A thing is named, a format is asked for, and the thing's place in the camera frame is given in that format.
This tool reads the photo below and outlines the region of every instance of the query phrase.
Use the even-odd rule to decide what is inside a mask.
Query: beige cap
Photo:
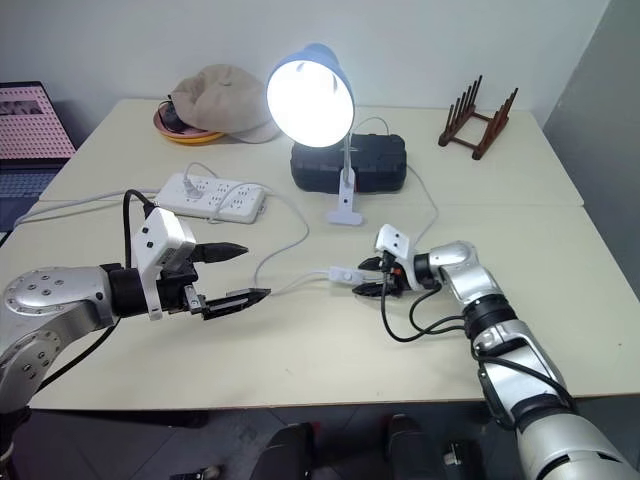
[[[210,65],[182,80],[171,100],[187,125],[223,132],[248,143],[262,143],[280,133],[267,107],[262,82],[232,65]]]

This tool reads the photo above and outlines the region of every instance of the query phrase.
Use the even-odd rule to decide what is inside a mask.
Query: blue lamp shade
[[[335,54],[319,43],[276,66],[267,82],[267,103],[280,129],[309,147],[338,143],[353,125],[349,81]]]

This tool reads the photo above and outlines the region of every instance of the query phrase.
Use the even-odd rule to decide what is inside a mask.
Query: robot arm
[[[42,268],[16,278],[0,304],[0,466],[14,430],[59,353],[120,318],[162,311],[205,320],[250,307],[268,289],[246,289],[207,301],[193,283],[194,263],[231,259],[248,250],[231,243],[197,245],[189,226],[155,208],[133,238],[135,268]]]
[[[440,283],[458,301],[485,399],[494,418],[516,430],[527,479],[640,478],[577,414],[557,367],[480,264],[473,245],[459,241],[416,254],[406,235],[385,225],[375,248],[381,269],[406,279],[395,285],[423,290]]]

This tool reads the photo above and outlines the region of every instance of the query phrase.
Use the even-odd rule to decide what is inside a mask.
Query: white power strip
[[[183,179],[183,173],[173,174],[165,186],[162,187],[160,193],[156,195],[155,203],[159,207],[166,208],[179,215],[225,222],[253,223],[265,197],[262,187],[251,184],[242,185],[235,188],[224,199],[222,207],[220,207],[216,216],[212,217],[214,210],[218,207],[224,195],[243,182],[189,175],[191,183],[203,193],[200,198],[189,198]]]

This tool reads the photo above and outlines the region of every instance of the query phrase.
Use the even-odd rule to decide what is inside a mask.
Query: desk lamp
[[[344,141],[338,208],[327,214],[327,220],[360,225],[362,215],[353,211],[356,179],[351,167],[353,94],[333,51],[326,45],[312,43],[280,61],[267,82],[267,104],[278,127],[302,145],[328,147]]]

